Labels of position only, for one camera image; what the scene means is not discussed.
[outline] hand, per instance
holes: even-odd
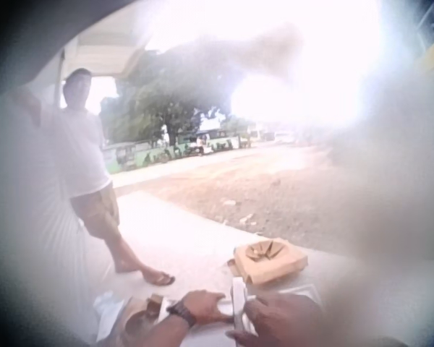
[[[217,303],[225,297],[224,294],[208,291],[191,291],[183,299],[183,305],[196,319],[196,324],[205,325],[216,322],[233,322],[232,316],[221,313]]]
[[[244,312],[258,336],[235,330],[227,335],[245,347],[317,346],[326,330],[320,307],[306,296],[264,294],[248,301]]]

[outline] ceiling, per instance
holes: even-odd
[[[95,76],[127,74],[150,40],[164,4],[136,1],[80,33],[64,48],[62,77],[80,67]]]

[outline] small box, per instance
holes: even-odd
[[[283,239],[237,247],[234,264],[245,283],[263,284],[298,273],[307,266],[307,255]]]

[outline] khaki shorts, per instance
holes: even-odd
[[[91,236],[104,241],[118,241],[122,238],[119,231],[119,208],[112,183],[95,193],[73,197],[71,204]]]

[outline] sky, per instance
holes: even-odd
[[[286,21],[303,39],[302,53],[292,62],[296,83],[251,75],[232,96],[232,112],[253,121],[353,124],[361,111],[360,83],[380,56],[376,0],[172,0],[157,17],[146,48],[166,51],[203,34],[247,40]],[[115,95],[114,80],[97,77],[88,108],[98,113],[100,101]]]

